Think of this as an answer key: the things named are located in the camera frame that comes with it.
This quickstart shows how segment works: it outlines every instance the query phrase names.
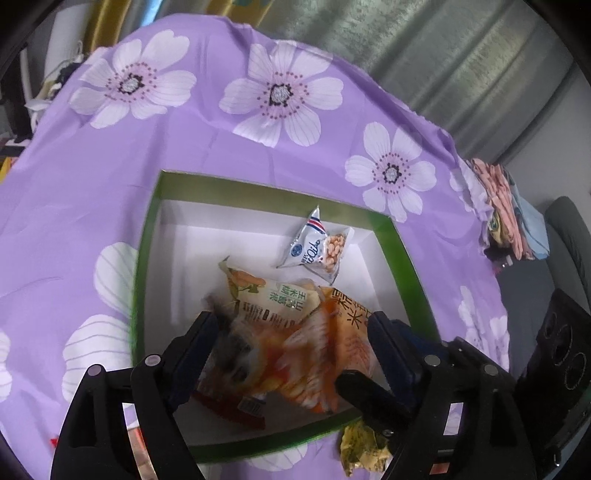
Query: box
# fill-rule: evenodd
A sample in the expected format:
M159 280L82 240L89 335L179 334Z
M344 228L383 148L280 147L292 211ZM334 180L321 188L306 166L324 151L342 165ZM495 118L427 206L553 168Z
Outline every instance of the box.
M205 308L202 299L227 289L218 262L280 281L311 278L302 266L277 269L306 217L320 206L328 232L355 229L334 287L370 311L383 310L425 337L438 339L428 301L392 220L356 206L272 187L196 174L161 173L138 254L132 314L134 364L161 353ZM339 430L358 418L350 406L314 414L270 394L267 428L253 432L221 419L196 400L175 413L197 462L220 462L283 450Z

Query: silver bolt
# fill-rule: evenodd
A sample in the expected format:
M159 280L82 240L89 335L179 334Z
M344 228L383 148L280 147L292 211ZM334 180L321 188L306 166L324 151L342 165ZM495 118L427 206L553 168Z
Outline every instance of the silver bolt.
M441 359L437 355L427 355L425 357L425 363L432 367L437 367L441 364Z
M91 377L96 377L98 374L100 374L102 367L100 365L91 365L88 369L88 374Z
M484 366L484 373L490 375L491 377L495 377L499 374L499 369L491 364L486 364Z
M149 367L155 367L160 363L160 356L159 355L150 355L146 357L145 364Z

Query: black circular hole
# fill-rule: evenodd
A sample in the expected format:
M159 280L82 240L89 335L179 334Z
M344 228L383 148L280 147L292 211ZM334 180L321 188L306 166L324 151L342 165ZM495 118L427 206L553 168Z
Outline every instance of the black circular hole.
M569 367L566 369L564 375L564 386L569 390L577 388L585 374L585 367L587 366L587 358L583 353L577 353Z
M552 336L552 334L554 333L555 328L556 328L556 312L552 312L552 314L550 315L550 318L546 321L546 324L544 325L544 336L546 338L550 338Z
M573 331L570 325L563 325L556 336L556 344L554 345L554 364L560 365L569 354L570 346L573 343Z

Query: floral tablecloth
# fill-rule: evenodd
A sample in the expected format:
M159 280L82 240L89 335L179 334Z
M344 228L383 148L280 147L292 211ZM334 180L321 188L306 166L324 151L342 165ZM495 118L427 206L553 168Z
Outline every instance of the floral tablecloth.
M442 338L507 366L488 207L449 134L327 52L174 15L95 52L0 186L0 429L34 479L85 369L131 364L136 249L164 168L386 212ZM330 436L210 475L344 478L336 451Z

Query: flower center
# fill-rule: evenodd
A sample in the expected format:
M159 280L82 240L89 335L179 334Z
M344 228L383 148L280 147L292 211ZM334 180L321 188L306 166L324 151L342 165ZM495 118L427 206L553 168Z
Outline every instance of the flower center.
M274 84L271 87L271 92L269 93L269 105L287 106L287 101L291 97L293 97L291 85L286 85L285 83L280 85Z
M386 169L384 170L384 182L395 184L400 177L402 177L400 167L398 165L392 165L391 163L388 163Z
M121 93L133 95L140 88L145 87L145 85L142 83L142 80L143 77L141 75L130 73L126 79L121 80L118 90Z

